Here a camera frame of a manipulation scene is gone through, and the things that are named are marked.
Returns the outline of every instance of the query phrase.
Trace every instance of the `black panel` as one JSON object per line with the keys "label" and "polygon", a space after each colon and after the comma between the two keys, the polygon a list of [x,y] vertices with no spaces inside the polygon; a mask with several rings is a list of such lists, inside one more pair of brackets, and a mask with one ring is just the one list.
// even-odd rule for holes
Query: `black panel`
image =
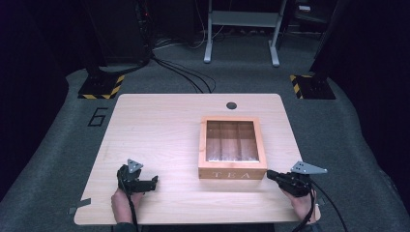
{"label": "black panel", "polygon": [[107,64],[137,64],[146,56],[136,0],[84,0]]}

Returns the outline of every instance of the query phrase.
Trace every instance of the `yellow black striped marker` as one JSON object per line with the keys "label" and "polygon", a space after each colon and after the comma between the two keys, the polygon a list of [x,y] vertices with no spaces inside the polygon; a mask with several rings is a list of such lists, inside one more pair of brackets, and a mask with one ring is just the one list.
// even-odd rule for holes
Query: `yellow black striped marker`
{"label": "yellow black striped marker", "polygon": [[336,98],[327,81],[324,81],[321,89],[316,89],[311,85],[311,75],[290,75],[290,80],[298,99],[334,100]]}
{"label": "yellow black striped marker", "polygon": [[124,76],[121,75],[118,77],[117,81],[113,85],[112,90],[108,91],[106,94],[80,94],[78,93],[78,98],[79,99],[89,99],[89,100],[95,100],[95,99],[113,99],[117,95],[118,91],[120,91],[121,84],[123,83]]}

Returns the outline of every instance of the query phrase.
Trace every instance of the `white shelf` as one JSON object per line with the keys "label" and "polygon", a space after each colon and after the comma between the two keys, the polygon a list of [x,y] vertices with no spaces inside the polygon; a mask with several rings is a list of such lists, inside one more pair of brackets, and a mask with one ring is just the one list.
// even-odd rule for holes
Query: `white shelf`
{"label": "white shelf", "polygon": [[278,21],[278,13],[213,11],[211,16],[214,25],[276,27]]}

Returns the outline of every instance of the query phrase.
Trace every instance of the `black cable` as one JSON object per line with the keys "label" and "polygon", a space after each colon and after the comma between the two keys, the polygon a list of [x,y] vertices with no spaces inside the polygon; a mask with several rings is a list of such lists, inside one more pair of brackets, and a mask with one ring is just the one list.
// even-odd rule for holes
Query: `black cable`
{"label": "black cable", "polygon": [[[179,69],[179,68],[177,68],[177,67],[174,67],[175,69],[177,69],[177,70],[179,70],[179,71],[181,71],[181,72],[191,74],[191,75],[197,77],[198,79],[200,79],[200,80],[206,85],[206,87],[207,87],[207,89],[208,89],[208,92],[209,92],[210,94],[212,94],[212,93],[214,92],[215,88],[217,87],[217,84],[216,84],[217,82],[216,82],[211,76],[209,76],[209,75],[203,74],[203,73],[198,72],[198,71],[195,71],[195,70],[191,70],[191,69],[189,69],[189,68],[187,68],[187,67],[185,67],[185,66],[183,66],[183,65],[176,64],[176,63],[173,63],[173,62],[171,62],[171,61],[166,61],[166,60],[162,60],[162,59],[159,59],[159,60],[163,61],[164,63],[169,63],[169,64],[172,64],[172,65],[175,65],[175,66],[179,66],[179,67],[181,67],[181,68],[183,68],[183,69],[185,69],[185,70],[187,70],[187,71],[191,71],[191,72],[187,72],[187,71],[185,71],[185,70],[183,70],[183,69]],[[205,77],[211,79],[211,80],[214,82],[214,88],[211,90],[211,87],[209,86],[209,84],[208,84],[202,77],[200,77],[199,75],[194,74],[194,73],[198,73],[198,74],[200,74],[200,75],[203,75],[203,76],[205,76]]]}
{"label": "black cable", "polygon": [[131,195],[128,193],[122,178],[120,179],[120,183],[121,183],[121,186],[123,187],[124,193],[127,196],[127,199],[129,200],[130,209],[132,213],[132,222],[135,225],[135,227],[138,228],[138,221],[136,220],[135,206],[133,205],[133,202],[131,200]]}
{"label": "black cable", "polygon": [[[198,93],[197,90],[199,90],[202,94],[204,93],[204,91],[203,91],[192,79],[190,79],[188,76],[186,76],[186,75],[183,74],[183,73],[192,75],[192,76],[198,78],[200,81],[202,81],[202,82],[206,85],[206,87],[207,87],[207,89],[208,89],[208,92],[209,92],[210,94],[212,94],[212,93],[214,92],[215,88],[216,88],[216,81],[215,81],[212,77],[210,77],[210,76],[208,76],[208,75],[205,75],[205,74],[203,74],[203,73],[200,73],[200,72],[197,72],[197,71],[194,71],[194,70],[190,70],[190,69],[188,69],[188,68],[186,68],[186,67],[184,67],[184,66],[182,66],[182,65],[178,65],[178,64],[173,63],[173,62],[170,62],[170,61],[165,61],[165,60],[162,60],[162,59],[158,59],[158,58],[156,58],[156,57],[152,57],[152,59],[153,59],[154,61],[156,61],[160,66],[162,66],[162,67],[164,67],[164,68],[166,68],[166,69],[169,69],[169,70],[171,70],[171,71],[173,71],[173,72],[175,72],[175,73],[181,75],[183,78],[185,78],[185,79],[193,86],[193,88],[195,89],[195,92],[196,92],[196,93]],[[195,73],[202,74],[202,75],[204,75],[204,76],[210,78],[211,80],[213,80],[213,82],[214,82],[214,88],[211,89],[211,87],[209,86],[209,84],[208,84],[202,77],[200,77],[199,75],[197,75],[197,74],[195,74]]]}
{"label": "black cable", "polygon": [[311,191],[312,191],[312,189],[310,189],[309,192],[308,192],[310,194],[310,210],[308,211],[307,215],[302,220],[302,222],[295,229],[293,229],[293,232],[300,231],[308,223],[308,221],[311,218],[311,214],[313,213],[313,209],[314,209],[314,196],[311,193]]}
{"label": "black cable", "polygon": [[330,203],[332,204],[332,206],[335,208],[335,211],[336,211],[336,213],[337,213],[337,215],[338,215],[338,218],[340,219],[341,224],[343,225],[344,231],[347,232],[347,226],[346,226],[346,224],[344,223],[344,220],[343,220],[343,218],[341,217],[341,214],[340,214],[340,212],[338,211],[338,208],[336,207],[335,203],[332,201],[332,199],[328,196],[328,194],[326,194],[326,192],[325,192],[321,187],[319,187],[313,180],[311,180],[311,182],[326,196],[326,198],[329,200],[329,202],[330,202]]}
{"label": "black cable", "polygon": [[195,82],[193,82],[193,81],[192,81],[189,77],[187,77],[186,75],[184,75],[184,74],[182,74],[182,73],[176,71],[176,70],[174,69],[174,67],[169,66],[169,64],[166,64],[166,63],[164,63],[162,60],[157,59],[157,58],[155,58],[155,57],[153,57],[152,59],[153,59],[155,62],[157,62],[157,64],[159,64],[160,66],[162,66],[162,67],[164,67],[164,68],[166,68],[166,69],[168,69],[168,70],[171,70],[171,71],[173,71],[173,72],[175,72],[175,73],[181,75],[183,78],[185,78],[185,79],[190,83],[190,85],[193,86],[193,88],[195,89],[195,92],[196,92],[196,93],[198,93],[197,90],[199,90],[202,94],[204,93],[204,92],[201,90],[201,88],[199,88],[199,86],[195,84]]}

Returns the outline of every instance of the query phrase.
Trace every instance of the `black stand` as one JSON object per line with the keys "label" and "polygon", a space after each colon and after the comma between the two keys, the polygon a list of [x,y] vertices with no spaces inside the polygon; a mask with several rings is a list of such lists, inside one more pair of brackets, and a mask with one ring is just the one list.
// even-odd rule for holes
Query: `black stand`
{"label": "black stand", "polygon": [[[75,15],[75,12],[72,8],[69,8],[71,14]],[[140,60],[136,67],[119,71],[119,72],[105,72],[100,69],[98,62],[96,61],[94,54],[92,53],[89,41],[85,38],[84,28],[82,28],[83,22],[80,21],[81,18],[78,15],[75,15],[75,19],[71,21],[72,24],[72,40],[75,44],[78,56],[84,65],[85,69],[88,72],[88,77],[85,80],[84,84],[78,91],[79,99],[113,99],[115,98],[119,87],[124,79],[123,75],[126,73],[131,73],[137,71],[148,64],[150,58],[147,57],[143,60]],[[145,44],[145,49],[148,53],[149,45]]]}
{"label": "black stand", "polygon": [[335,100],[335,94],[326,78],[327,76],[324,73],[317,73],[314,76],[290,76],[298,99]]}
{"label": "black stand", "polygon": [[120,72],[105,72],[98,67],[86,68],[88,77],[78,91],[79,99],[113,99],[124,79],[124,75],[137,71],[148,64],[141,61],[136,67]]}

